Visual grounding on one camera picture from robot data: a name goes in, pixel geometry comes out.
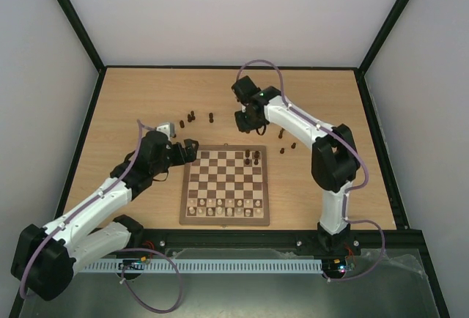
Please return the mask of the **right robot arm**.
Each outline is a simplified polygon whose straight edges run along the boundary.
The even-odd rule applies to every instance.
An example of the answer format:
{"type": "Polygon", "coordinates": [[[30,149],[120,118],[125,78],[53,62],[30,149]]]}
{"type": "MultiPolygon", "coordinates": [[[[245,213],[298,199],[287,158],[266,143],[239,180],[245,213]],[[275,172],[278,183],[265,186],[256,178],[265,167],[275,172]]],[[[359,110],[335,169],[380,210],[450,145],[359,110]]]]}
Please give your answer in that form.
{"type": "Polygon", "coordinates": [[[355,146],[350,129],[315,120],[273,86],[260,89],[249,82],[234,84],[232,91],[242,105],[234,113],[239,131],[247,133],[275,124],[311,150],[311,175],[322,189],[318,243],[324,252],[336,253],[349,236],[348,201],[359,168],[359,162],[347,149],[355,146]]]}

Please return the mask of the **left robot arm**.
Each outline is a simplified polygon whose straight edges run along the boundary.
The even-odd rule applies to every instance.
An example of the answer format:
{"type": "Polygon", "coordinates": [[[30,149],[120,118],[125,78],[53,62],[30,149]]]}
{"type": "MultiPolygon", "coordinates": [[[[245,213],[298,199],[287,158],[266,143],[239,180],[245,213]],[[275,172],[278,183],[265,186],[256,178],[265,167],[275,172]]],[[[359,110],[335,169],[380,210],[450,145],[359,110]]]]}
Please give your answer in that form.
{"type": "Polygon", "coordinates": [[[139,134],[137,147],[110,173],[103,184],[69,212],[44,226],[28,225],[19,235],[11,273],[27,290],[53,300],[84,267],[99,258],[141,241],[142,225],[121,215],[97,226],[148,189],[156,176],[172,166],[195,161],[199,143],[187,138],[171,142],[170,133],[139,134]]]}

